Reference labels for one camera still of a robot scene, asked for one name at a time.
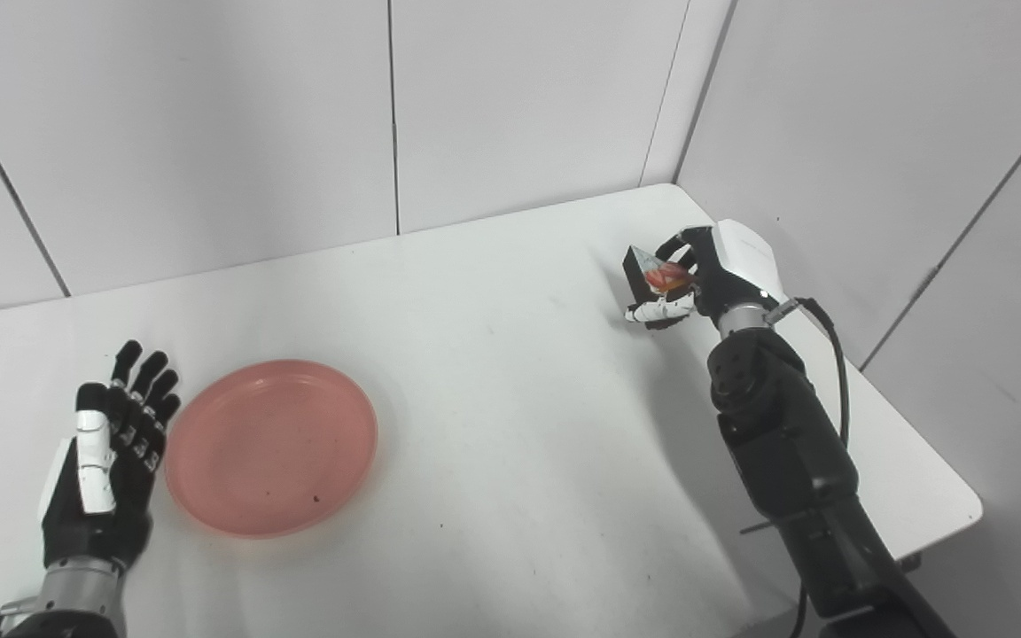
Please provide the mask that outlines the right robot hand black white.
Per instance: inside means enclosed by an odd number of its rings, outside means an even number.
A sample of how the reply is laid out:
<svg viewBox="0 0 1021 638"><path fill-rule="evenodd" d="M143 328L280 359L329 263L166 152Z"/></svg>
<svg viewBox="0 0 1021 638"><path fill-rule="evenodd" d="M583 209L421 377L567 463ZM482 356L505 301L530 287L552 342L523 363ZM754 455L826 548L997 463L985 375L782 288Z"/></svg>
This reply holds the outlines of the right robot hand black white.
<svg viewBox="0 0 1021 638"><path fill-rule="evenodd" d="M798 306L783 290L769 243L741 222L680 230L653 252L632 245L623 269L635 299L624 318L648 330L701 315L728 338L770 330Z"/></svg>

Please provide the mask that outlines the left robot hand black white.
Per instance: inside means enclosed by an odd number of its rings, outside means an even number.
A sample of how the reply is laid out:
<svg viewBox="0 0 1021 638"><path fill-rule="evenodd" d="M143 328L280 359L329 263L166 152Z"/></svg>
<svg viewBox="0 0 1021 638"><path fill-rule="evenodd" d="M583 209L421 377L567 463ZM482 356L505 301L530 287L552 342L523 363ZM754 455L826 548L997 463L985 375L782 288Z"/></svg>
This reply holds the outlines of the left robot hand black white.
<svg viewBox="0 0 1021 638"><path fill-rule="evenodd" d="M126 572L152 533L150 500L181 409L166 352L127 340L108 381L74 396L74 435L54 462L41 517L42 565L92 558Z"/></svg>

